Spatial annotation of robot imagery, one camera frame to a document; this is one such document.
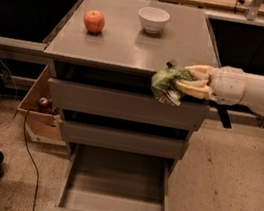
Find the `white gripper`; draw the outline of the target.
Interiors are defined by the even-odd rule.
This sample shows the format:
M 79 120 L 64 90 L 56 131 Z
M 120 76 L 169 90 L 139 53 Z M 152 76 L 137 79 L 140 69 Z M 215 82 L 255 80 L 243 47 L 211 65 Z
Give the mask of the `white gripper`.
M 191 65 L 185 69 L 195 81 L 175 79 L 173 84 L 182 93 L 197 99 L 210 98 L 219 105 L 238 104 L 245 95 L 247 75 L 242 69 L 233 67 L 213 68 L 210 65 Z

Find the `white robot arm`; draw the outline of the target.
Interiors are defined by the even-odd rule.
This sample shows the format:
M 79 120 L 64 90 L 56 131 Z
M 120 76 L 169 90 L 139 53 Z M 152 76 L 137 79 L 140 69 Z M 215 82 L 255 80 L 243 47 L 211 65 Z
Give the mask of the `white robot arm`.
M 264 76 L 228 66 L 216 68 L 196 65 L 186 69 L 196 79 L 174 81 L 180 92 L 213 100 L 218 105 L 246 106 L 253 113 L 264 117 Z

